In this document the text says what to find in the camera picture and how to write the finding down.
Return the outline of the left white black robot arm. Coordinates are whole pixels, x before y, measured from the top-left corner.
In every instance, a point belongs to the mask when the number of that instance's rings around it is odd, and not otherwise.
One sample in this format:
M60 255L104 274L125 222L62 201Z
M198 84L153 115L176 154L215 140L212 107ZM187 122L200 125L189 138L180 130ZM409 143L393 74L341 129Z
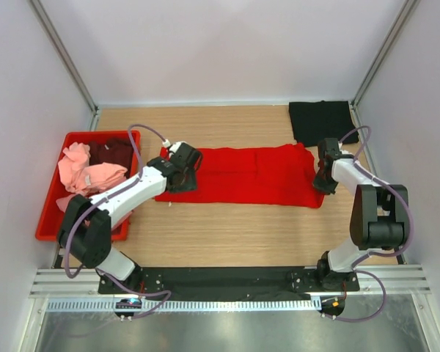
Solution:
M197 189L196 172L202 164L200 150L185 142L167 147L133 177L118 186L87 198L74 196L65 211L57 241L64 249L66 274L73 278L68 257L100 275L100 291L140 292L142 268L112 244L112 228L149 199Z

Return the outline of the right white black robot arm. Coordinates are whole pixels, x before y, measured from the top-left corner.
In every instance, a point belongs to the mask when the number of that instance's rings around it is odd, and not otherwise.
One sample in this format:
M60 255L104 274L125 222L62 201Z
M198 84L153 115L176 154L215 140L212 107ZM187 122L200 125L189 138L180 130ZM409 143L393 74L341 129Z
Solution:
M335 138L318 143L318 171L313 186L325 195L339 184L353 196L349 239L325 252L315 280L324 290L341 290L355 279L353 270L371 256L396 255L411 239L405 186L391 185L368 172Z

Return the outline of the red t shirt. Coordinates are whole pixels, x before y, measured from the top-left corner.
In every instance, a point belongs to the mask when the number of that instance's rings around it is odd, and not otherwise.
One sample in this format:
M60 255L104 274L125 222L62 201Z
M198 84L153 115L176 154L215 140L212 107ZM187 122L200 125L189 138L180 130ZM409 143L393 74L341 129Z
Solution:
M286 205L317 209L315 158L301 143L278 147L202 148L197 189L168 191L157 202Z

